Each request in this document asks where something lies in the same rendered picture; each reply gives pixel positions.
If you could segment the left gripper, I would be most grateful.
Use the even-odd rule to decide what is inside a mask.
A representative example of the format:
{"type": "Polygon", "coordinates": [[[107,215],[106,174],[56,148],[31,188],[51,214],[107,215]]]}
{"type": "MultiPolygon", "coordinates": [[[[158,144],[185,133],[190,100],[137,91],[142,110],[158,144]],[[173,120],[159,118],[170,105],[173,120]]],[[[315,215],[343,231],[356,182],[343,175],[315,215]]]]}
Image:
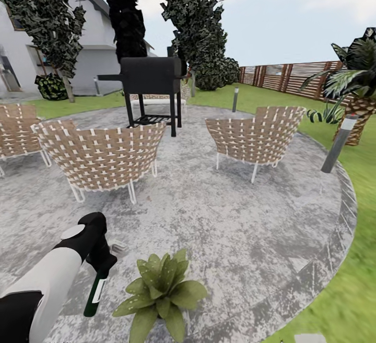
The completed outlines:
{"type": "Polygon", "coordinates": [[[90,251],[85,258],[86,262],[92,264],[96,272],[98,269],[102,270],[105,278],[108,277],[110,269],[117,262],[117,257],[110,253],[108,243],[97,251],[90,251]]]}

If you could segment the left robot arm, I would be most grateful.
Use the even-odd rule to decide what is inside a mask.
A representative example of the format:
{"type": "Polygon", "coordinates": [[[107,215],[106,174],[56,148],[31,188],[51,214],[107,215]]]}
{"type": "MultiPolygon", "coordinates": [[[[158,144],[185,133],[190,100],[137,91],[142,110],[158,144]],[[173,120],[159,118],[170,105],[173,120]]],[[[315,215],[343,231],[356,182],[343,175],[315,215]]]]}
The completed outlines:
{"type": "Polygon", "coordinates": [[[86,260],[107,278],[117,262],[111,253],[129,254],[128,244],[106,241],[105,222],[101,212],[82,217],[35,267],[0,294],[0,343],[42,343],[82,263],[86,260]]]}

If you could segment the insectifuge atomizer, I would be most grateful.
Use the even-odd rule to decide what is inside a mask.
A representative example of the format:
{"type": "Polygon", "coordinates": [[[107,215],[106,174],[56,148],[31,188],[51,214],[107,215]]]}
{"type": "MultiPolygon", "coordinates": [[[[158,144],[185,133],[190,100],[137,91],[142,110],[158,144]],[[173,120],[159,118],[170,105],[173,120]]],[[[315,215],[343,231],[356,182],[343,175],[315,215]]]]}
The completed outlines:
{"type": "Polygon", "coordinates": [[[84,311],[84,315],[87,317],[93,317],[96,315],[104,288],[105,284],[107,281],[107,278],[105,278],[102,270],[98,269],[97,270],[97,276],[95,279],[95,282],[92,286],[90,296],[87,301],[87,305],[84,311]]]}

